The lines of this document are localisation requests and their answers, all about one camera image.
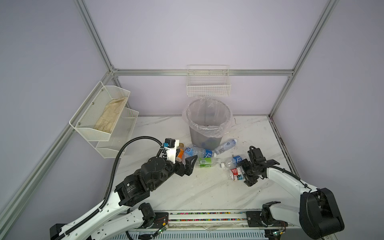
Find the red label clear bottle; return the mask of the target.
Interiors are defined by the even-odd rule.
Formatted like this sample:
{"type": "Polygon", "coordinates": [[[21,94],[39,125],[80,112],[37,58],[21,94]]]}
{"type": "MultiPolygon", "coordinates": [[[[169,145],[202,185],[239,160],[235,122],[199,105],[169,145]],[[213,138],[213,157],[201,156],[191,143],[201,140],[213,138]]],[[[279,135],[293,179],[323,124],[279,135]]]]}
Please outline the red label clear bottle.
{"type": "Polygon", "coordinates": [[[245,179],[244,172],[241,167],[231,169],[229,174],[229,178],[231,181],[242,181],[245,179]]]}

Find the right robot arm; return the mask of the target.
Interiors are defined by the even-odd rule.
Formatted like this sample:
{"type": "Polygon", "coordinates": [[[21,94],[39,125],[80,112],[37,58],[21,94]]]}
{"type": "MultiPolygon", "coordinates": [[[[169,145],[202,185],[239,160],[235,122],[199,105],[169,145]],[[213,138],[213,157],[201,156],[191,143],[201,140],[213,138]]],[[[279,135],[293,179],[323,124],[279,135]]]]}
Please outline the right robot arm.
{"type": "Polygon", "coordinates": [[[300,177],[281,168],[279,162],[267,160],[259,148],[251,146],[248,158],[237,163],[249,187],[259,179],[268,179],[289,193],[298,206],[289,206],[281,201],[271,201],[263,204],[258,224],[271,227],[281,223],[284,233],[287,224],[300,227],[313,240],[341,232],[345,224],[332,191],[327,188],[317,188],[303,181],[300,177]]]}

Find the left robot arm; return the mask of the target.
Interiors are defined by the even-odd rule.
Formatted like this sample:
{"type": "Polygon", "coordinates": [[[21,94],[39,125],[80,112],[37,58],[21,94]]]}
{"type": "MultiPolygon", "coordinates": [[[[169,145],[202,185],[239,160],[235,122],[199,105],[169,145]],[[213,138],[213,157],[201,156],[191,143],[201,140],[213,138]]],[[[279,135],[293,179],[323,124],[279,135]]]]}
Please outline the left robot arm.
{"type": "Polygon", "coordinates": [[[192,174],[197,156],[185,162],[152,157],[140,169],[127,176],[105,199],[83,216],[66,225],[50,228],[52,240],[104,240],[121,232],[150,227],[156,214],[144,200],[173,175],[192,174]]]}

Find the grey mesh waste bin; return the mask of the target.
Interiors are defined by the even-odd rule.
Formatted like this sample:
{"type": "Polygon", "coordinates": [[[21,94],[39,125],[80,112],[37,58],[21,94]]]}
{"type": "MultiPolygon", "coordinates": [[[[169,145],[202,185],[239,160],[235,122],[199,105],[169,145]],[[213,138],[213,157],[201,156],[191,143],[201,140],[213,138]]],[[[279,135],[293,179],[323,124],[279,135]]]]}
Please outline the grey mesh waste bin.
{"type": "Polygon", "coordinates": [[[189,126],[192,144],[214,150],[231,127],[233,115],[222,101],[199,98],[189,103],[183,111],[183,118],[189,126]]]}

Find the clear plastic bin liner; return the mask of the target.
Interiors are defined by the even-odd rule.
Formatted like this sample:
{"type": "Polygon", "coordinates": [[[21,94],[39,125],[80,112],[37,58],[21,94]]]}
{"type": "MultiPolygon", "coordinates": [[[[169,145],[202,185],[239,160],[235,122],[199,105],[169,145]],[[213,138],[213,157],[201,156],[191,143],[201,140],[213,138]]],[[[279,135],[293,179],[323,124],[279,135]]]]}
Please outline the clear plastic bin liner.
{"type": "Polygon", "coordinates": [[[233,114],[218,99],[198,98],[187,105],[182,118],[193,131],[207,138],[221,138],[231,127],[233,114]]]}

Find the orange label juice bottle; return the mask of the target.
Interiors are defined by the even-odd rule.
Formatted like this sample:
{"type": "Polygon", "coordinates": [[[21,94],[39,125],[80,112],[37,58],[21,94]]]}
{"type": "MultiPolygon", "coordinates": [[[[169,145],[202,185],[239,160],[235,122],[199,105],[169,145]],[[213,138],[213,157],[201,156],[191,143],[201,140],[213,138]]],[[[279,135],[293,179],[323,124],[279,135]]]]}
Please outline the orange label juice bottle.
{"type": "Polygon", "coordinates": [[[178,162],[182,162],[183,164],[185,163],[185,157],[184,157],[184,152],[185,152],[185,146],[183,143],[180,143],[178,148],[177,148],[177,156],[176,160],[178,162]]]}

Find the crushed bottle blue label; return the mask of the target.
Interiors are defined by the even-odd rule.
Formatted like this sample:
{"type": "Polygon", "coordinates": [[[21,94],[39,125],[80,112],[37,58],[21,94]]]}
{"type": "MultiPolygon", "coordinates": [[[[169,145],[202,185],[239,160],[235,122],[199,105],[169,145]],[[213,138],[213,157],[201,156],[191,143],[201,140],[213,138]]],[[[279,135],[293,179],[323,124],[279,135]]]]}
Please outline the crushed bottle blue label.
{"type": "Polygon", "coordinates": [[[185,159],[194,155],[198,156],[198,160],[200,158],[215,158],[217,156],[217,154],[212,150],[199,148],[193,145],[185,148],[185,152],[184,152],[185,159]]]}

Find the green label clear bottle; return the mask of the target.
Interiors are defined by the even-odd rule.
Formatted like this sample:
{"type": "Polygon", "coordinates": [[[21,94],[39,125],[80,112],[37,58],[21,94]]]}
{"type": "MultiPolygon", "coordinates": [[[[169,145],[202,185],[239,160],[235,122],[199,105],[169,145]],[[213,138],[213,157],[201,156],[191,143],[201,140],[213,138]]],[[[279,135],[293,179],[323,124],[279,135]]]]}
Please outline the green label clear bottle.
{"type": "Polygon", "coordinates": [[[221,163],[221,159],[219,158],[200,158],[197,161],[197,166],[199,168],[211,168],[217,166],[221,163]]]}

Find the blue label bottle right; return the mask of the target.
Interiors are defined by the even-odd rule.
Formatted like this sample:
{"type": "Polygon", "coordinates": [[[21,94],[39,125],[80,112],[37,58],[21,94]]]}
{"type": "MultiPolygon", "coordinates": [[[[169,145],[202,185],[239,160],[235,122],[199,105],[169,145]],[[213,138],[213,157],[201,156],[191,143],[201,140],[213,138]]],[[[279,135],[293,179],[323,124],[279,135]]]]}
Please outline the blue label bottle right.
{"type": "Polygon", "coordinates": [[[223,169],[234,169],[242,160],[243,157],[241,155],[225,158],[220,162],[220,167],[223,169]]]}

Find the clear bottle white cap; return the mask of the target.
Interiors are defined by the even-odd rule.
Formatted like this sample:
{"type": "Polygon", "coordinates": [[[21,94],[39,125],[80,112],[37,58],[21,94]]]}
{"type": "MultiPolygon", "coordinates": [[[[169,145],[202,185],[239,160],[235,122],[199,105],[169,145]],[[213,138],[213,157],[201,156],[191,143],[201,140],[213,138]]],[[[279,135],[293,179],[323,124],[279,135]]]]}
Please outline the clear bottle white cap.
{"type": "Polygon", "coordinates": [[[214,151],[217,155],[220,155],[220,154],[232,149],[233,147],[235,147],[237,142],[238,142],[237,139],[228,140],[225,143],[219,145],[217,148],[215,148],[214,151]]]}

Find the white mesh lower shelf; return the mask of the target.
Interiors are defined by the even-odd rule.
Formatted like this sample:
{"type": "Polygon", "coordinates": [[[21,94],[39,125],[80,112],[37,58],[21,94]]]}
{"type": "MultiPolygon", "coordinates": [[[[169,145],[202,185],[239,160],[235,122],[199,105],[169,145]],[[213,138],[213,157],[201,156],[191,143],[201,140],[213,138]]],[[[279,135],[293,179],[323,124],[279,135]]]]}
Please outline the white mesh lower shelf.
{"type": "Polygon", "coordinates": [[[122,146],[131,139],[139,112],[124,108],[112,132],[110,140],[98,142],[96,151],[104,159],[114,159],[122,146]]]}

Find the beige cloth in shelf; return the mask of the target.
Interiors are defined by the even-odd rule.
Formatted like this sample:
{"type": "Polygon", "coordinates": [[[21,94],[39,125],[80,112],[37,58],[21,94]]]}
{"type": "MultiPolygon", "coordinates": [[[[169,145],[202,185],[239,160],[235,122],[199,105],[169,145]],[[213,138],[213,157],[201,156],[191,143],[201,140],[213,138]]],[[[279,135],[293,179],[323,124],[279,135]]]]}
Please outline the beige cloth in shelf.
{"type": "Polygon", "coordinates": [[[97,120],[94,129],[111,134],[118,121],[121,111],[126,104],[127,99],[128,97],[124,97],[110,101],[106,105],[100,118],[97,120]]]}

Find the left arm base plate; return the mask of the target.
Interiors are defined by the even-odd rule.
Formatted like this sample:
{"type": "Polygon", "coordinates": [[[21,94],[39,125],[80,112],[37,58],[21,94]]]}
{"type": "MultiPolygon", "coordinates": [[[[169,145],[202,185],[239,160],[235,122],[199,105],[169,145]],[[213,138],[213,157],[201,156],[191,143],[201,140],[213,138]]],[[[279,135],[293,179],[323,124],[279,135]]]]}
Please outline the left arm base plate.
{"type": "Polygon", "coordinates": [[[168,223],[169,213],[168,212],[156,212],[155,219],[150,226],[151,229],[160,229],[164,223],[168,223]]]}

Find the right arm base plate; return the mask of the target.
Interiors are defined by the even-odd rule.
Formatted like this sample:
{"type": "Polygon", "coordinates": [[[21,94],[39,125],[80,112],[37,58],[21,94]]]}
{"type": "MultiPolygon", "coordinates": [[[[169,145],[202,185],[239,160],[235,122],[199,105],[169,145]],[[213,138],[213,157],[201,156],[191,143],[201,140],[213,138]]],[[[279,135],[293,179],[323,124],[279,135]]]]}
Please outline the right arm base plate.
{"type": "Polygon", "coordinates": [[[272,215],[264,210],[247,211],[246,219],[249,227],[286,227],[288,224],[272,218],[272,215]]]}

